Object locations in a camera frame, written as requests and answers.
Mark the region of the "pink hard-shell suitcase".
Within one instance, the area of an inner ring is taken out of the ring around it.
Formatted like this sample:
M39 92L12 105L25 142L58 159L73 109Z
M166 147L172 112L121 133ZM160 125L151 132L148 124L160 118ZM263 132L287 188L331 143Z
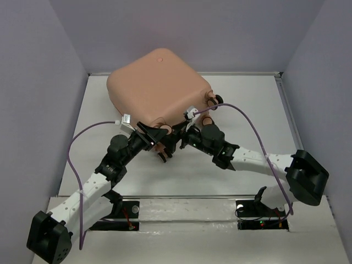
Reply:
M174 126L184 122L191 106L202 111L196 124L213 123L208 107L223 103L211 85L174 52L157 48L112 72L107 79L112 104L120 114L129 114L132 125L142 122L174 135Z

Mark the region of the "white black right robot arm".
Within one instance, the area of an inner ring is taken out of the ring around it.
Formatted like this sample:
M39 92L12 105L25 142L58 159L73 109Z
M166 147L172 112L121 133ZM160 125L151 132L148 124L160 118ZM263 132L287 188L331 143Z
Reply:
M309 206L321 203L329 173L305 150L297 150L292 155L249 150L227 142L224 132L215 124L202 129L179 124L161 140L168 155L175 151L177 143L181 148L189 145L210 155L212 162L221 169L273 176L276 185L261 187L253 201L253 209L260 216L295 202Z

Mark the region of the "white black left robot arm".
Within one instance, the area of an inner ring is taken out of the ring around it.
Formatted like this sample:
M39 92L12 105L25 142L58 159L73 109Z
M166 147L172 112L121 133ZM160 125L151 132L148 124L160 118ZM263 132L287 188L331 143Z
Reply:
M130 136L112 137L107 153L90 178L57 207L35 214L27 248L47 263L61 263L84 231L102 218L121 213L123 198L113 188L126 175L127 164L142 150L152 149L167 134L167 129L138 122Z

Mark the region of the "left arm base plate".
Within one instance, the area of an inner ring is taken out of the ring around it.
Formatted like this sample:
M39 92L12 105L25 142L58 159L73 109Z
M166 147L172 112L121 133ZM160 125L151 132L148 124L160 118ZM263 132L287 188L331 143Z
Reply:
M124 200L120 207L113 206L111 214L96 222L91 231L136 232L139 230L140 201Z

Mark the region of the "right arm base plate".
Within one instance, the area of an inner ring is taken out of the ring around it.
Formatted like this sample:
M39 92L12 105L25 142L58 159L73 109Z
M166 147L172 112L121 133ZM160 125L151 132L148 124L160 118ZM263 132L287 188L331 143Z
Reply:
M234 214L239 230L289 230L284 207L270 209L253 200L238 200Z

